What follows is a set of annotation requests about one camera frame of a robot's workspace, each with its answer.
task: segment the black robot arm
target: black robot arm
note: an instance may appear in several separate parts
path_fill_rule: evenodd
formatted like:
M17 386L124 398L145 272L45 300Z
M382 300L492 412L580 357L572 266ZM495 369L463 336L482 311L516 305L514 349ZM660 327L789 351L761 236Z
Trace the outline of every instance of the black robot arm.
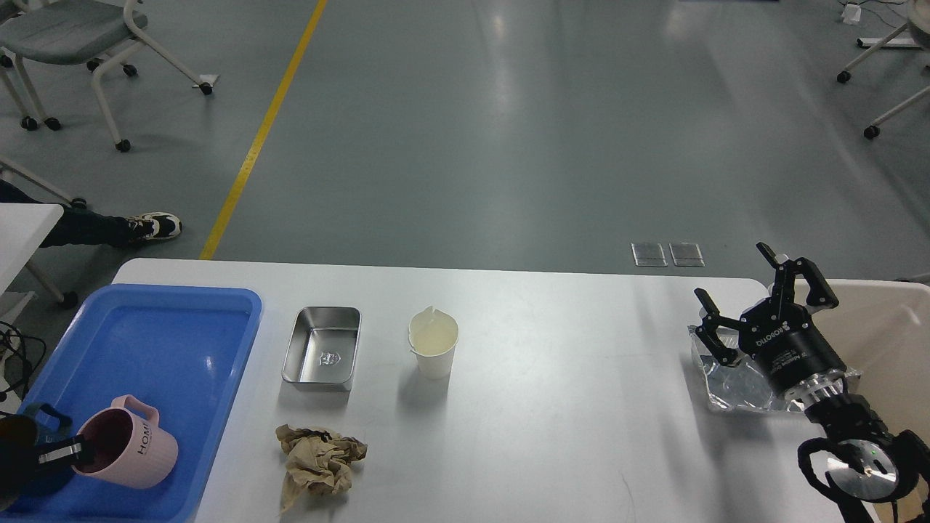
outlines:
M807 419L823 427L827 437L798 448L802 473L812 487L837 503L844 521L871 523L862 502L894 502L913 491L921 477L930 483L930 449L911 431L891 435L866 398L846 390L846 365L811 318L839 304L817 266L806 258L786 256L778 261L766 244L756 247L775 269L770 296L736 320L721 316L707 291L696 288L705 311L696 334L721 365L735 366L739 352L751 357L776 394L799 403ZM810 286L804 305L794 302L798 275ZM719 327L737 332L739 351L721 342ZM811 464L818 452L833 456L828 459L826 483ZM923 511L924 516L914 521L927 521L930 499Z

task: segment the stainless steel container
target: stainless steel container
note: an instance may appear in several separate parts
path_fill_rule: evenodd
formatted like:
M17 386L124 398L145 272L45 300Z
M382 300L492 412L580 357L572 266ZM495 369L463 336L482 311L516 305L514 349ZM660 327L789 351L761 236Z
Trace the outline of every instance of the stainless steel container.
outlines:
M297 315L281 377L309 391L349 391L362 317L353 307L305 307Z

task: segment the gray floor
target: gray floor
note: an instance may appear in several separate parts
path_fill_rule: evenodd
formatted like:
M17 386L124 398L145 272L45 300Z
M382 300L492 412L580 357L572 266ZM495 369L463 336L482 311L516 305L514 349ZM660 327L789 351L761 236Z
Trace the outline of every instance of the gray floor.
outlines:
M4 154L98 212L186 225L158 246L39 252L63 287L86 296L130 258L200 254L314 7L146 3L151 34L221 78L205 98L151 51L139 77L112 73L128 154L83 67L30 64L65 129L22 131L4 104ZM873 142L861 131L927 85L930 55L884 50L837 84L856 37L890 31L841 9L330 0L214 258L765 281L764 240L828 277L928 272L930 100ZM698 242L707 267L638 268L638 241ZM20 323L54 343L72 317L40 292Z

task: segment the blue tray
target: blue tray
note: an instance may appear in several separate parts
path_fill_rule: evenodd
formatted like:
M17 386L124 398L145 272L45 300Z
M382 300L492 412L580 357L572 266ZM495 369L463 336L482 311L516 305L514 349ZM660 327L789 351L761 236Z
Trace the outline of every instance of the blue tray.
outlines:
M242 288L117 284L90 295L23 404L50 403L71 416L77 430L114 397L132 394L159 409L160 426L178 440L178 462L165 481L145 490L67 471L63 487L37 495L48 481L34 481L0 520L190 517L204 493L260 311L259 296Z

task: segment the white table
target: white table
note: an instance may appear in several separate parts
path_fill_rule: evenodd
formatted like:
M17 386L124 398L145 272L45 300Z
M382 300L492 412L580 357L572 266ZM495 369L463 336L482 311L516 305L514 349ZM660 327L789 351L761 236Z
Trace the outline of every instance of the white table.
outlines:
M282 423L369 445L347 494L305 496L282 521L842 521L797 469L817 427L712 414L693 381L693 289L738 315L764 295L755 281L146 259L114 281L262 299L198 522L278 519ZM281 380L308 305L361 311L348 394ZM427 305L459 324L447 381L420 378L408 352Z
M63 213L54 204L0 204L0 292L7 290Z

